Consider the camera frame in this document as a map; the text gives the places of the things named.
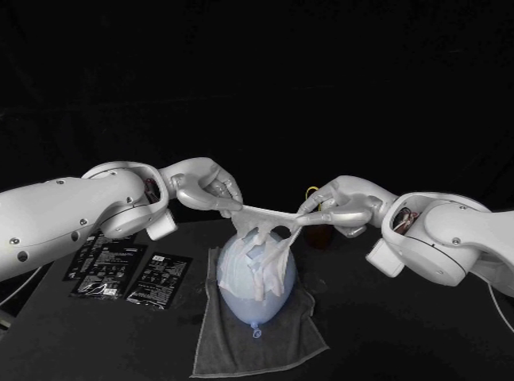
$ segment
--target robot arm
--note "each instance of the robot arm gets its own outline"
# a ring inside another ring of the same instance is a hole
[[[80,179],[60,178],[0,193],[0,281],[75,252],[98,228],[109,238],[145,229],[158,240],[176,230],[171,198],[194,209],[220,210],[225,217],[241,208],[235,181],[207,158],[161,170],[112,162]]]
[[[395,198],[349,176],[313,196],[300,211],[320,202],[324,211],[298,217],[298,224],[330,224],[356,234],[365,223],[379,227],[382,238],[366,260],[388,277],[408,267],[430,282],[456,286],[470,272],[514,297],[514,211],[491,213],[454,194],[410,193]]]

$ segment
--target black background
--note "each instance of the black background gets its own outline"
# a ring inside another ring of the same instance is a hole
[[[196,156],[271,210],[337,175],[514,209],[514,1],[1,0],[0,192]]]

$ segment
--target towel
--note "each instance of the towel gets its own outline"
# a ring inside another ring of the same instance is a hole
[[[192,378],[223,378],[285,371],[311,359],[324,349],[311,322],[313,297],[298,279],[290,296],[254,339],[251,327],[235,317],[223,302],[216,284],[219,249],[207,253],[207,306],[196,343]]]

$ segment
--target table surface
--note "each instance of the table surface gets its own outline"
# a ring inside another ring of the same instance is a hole
[[[135,243],[148,246],[141,265],[153,252],[193,258],[164,311],[122,299],[70,298],[75,282],[62,277],[72,255],[57,260],[1,341],[0,380],[187,379],[207,249],[233,233],[228,220],[179,224],[157,242],[138,233]],[[330,350],[288,371],[245,378],[514,379],[514,336],[485,283],[469,275],[457,287],[441,287],[407,269],[389,279],[365,261],[376,239],[376,229],[353,240],[335,233],[324,251],[296,239],[296,268],[316,299],[311,319]]]

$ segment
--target black packet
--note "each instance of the black packet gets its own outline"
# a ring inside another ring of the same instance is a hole
[[[190,258],[155,252],[127,292],[127,301],[167,309],[189,266]]]
[[[105,238],[101,230],[96,230],[86,238],[79,250],[75,253],[67,271],[64,272],[62,280],[80,279],[86,273],[93,259],[99,255],[103,244],[131,244],[135,239],[135,233],[124,238]]]
[[[96,299],[116,299],[122,296],[145,249],[142,244],[103,245],[69,296]]]

